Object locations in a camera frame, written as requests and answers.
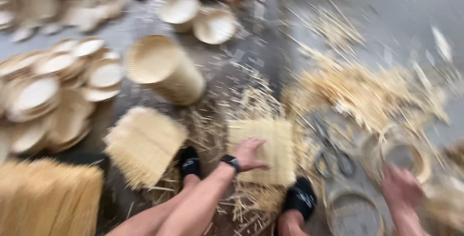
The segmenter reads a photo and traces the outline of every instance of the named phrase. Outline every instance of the forearm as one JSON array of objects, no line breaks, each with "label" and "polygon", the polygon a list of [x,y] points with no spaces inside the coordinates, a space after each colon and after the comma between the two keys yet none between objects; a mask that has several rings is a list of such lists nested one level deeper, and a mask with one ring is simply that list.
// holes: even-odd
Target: forearm
[{"label": "forearm", "polygon": [[157,236],[201,235],[209,225],[220,197],[234,176],[235,168],[220,162],[172,212]]},{"label": "forearm", "polygon": [[424,236],[424,229],[414,208],[394,204],[389,204],[388,208],[398,236]]}]

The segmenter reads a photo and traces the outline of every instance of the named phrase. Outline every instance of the hand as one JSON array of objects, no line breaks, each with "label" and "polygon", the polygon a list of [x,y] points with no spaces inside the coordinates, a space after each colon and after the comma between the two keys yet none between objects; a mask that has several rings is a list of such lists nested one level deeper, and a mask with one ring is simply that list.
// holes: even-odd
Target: hand
[{"label": "hand", "polygon": [[414,208],[424,197],[419,181],[406,169],[384,162],[382,191],[389,206]]},{"label": "hand", "polygon": [[239,162],[240,171],[249,171],[252,169],[260,168],[268,170],[270,167],[264,161],[256,160],[256,151],[266,141],[258,140],[254,137],[242,141],[236,148],[235,153],[232,154]]}]

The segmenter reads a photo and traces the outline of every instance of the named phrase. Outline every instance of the bamboo hoop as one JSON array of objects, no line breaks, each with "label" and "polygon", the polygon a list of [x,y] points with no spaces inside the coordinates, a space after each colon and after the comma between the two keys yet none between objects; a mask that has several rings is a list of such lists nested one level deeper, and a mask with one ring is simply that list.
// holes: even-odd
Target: bamboo hoop
[{"label": "bamboo hoop", "polygon": [[359,197],[359,198],[363,199],[364,201],[366,201],[367,203],[369,203],[372,207],[374,207],[377,214],[379,215],[379,220],[380,220],[380,226],[379,226],[379,230],[377,231],[377,236],[384,236],[384,234],[385,234],[385,221],[384,221],[384,218],[383,218],[382,214],[380,213],[379,208],[377,207],[377,205],[374,203],[374,201],[370,197],[368,197],[366,194],[364,194],[362,192],[358,192],[358,191],[355,191],[355,190],[338,191],[338,192],[335,192],[335,193],[333,193],[332,195],[330,195],[328,197],[328,200],[326,201],[326,215],[327,215],[327,223],[328,223],[328,227],[330,229],[330,232],[334,236],[340,236],[340,234],[332,226],[332,220],[333,220],[333,218],[335,218],[334,203],[338,199],[340,199],[341,197],[345,197],[345,196]]}]

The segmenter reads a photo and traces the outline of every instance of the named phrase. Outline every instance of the cylindrical basket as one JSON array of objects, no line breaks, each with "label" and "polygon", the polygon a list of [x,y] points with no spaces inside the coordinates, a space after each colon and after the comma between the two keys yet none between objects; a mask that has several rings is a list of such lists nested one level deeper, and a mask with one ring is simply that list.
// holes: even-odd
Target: cylindrical basket
[{"label": "cylindrical basket", "polygon": [[198,101],[206,81],[183,49],[164,35],[142,37],[129,51],[128,77],[180,106]]}]

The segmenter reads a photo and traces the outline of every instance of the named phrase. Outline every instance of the ankle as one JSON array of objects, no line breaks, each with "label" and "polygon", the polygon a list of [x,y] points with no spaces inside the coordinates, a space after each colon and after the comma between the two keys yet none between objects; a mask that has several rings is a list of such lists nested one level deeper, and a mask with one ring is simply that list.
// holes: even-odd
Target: ankle
[{"label": "ankle", "polygon": [[277,221],[279,235],[299,235],[304,224],[303,215],[295,210],[287,210]]},{"label": "ankle", "polygon": [[201,182],[200,178],[196,176],[195,174],[188,174],[187,176],[184,177],[184,180],[183,180],[184,188],[196,186],[200,182]]}]

